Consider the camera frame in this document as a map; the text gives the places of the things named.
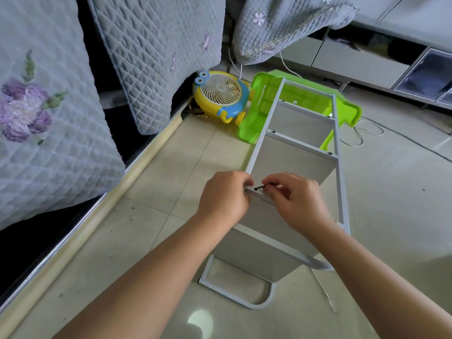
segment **gray quilted cover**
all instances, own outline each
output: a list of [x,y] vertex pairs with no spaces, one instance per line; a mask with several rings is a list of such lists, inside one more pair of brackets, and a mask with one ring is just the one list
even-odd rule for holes
[[226,0],[237,22],[232,45],[241,64],[266,61],[318,29],[348,25],[357,9],[348,0]]
[[141,134],[169,122],[184,79],[217,65],[225,0],[88,0]]
[[0,42],[1,230],[110,190],[125,167],[76,1],[0,0]]

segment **fan grille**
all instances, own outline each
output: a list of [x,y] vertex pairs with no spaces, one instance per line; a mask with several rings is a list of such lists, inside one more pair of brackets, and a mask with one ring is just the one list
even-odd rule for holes
[[242,96],[242,89],[238,82],[228,75],[222,73],[211,73],[205,85],[201,86],[203,96],[222,106],[237,103]]

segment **minion fan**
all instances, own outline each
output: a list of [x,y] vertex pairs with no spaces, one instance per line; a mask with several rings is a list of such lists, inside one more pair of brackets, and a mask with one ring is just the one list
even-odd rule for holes
[[226,124],[235,118],[235,124],[240,125],[249,94],[248,85],[222,71],[201,71],[193,83],[193,97],[199,107]]

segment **person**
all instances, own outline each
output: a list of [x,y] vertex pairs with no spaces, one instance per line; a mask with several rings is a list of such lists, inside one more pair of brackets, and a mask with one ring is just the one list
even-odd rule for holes
[[[452,316],[341,230],[317,182],[280,173],[262,183],[281,217],[330,262],[382,338],[452,338]],[[245,215],[250,200],[243,187],[252,185],[245,172],[216,173],[196,214],[54,338],[160,337],[197,269]]]

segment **floor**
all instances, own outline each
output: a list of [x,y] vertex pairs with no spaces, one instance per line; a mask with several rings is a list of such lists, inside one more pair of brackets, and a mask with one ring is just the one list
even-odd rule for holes
[[[244,69],[245,73],[252,78],[256,68]],[[452,159],[448,117],[354,87],[347,87],[344,95],[360,105],[365,116]],[[379,130],[369,122],[358,127],[368,130],[360,130],[364,144],[343,145],[352,235],[452,312],[450,163],[391,131],[372,135]],[[182,226],[196,211],[202,188],[216,171],[246,165],[252,147],[240,142],[235,132],[232,124],[187,117],[11,338],[50,338]],[[347,126],[341,128],[341,136],[351,145],[359,143]],[[334,177],[321,187],[325,198],[331,198]],[[254,278],[228,269],[217,263],[213,273],[232,274],[234,283],[263,288]],[[201,271],[163,339],[376,338],[335,273],[317,276],[337,313],[304,266],[278,283],[274,300],[261,310],[246,309],[197,284]]]

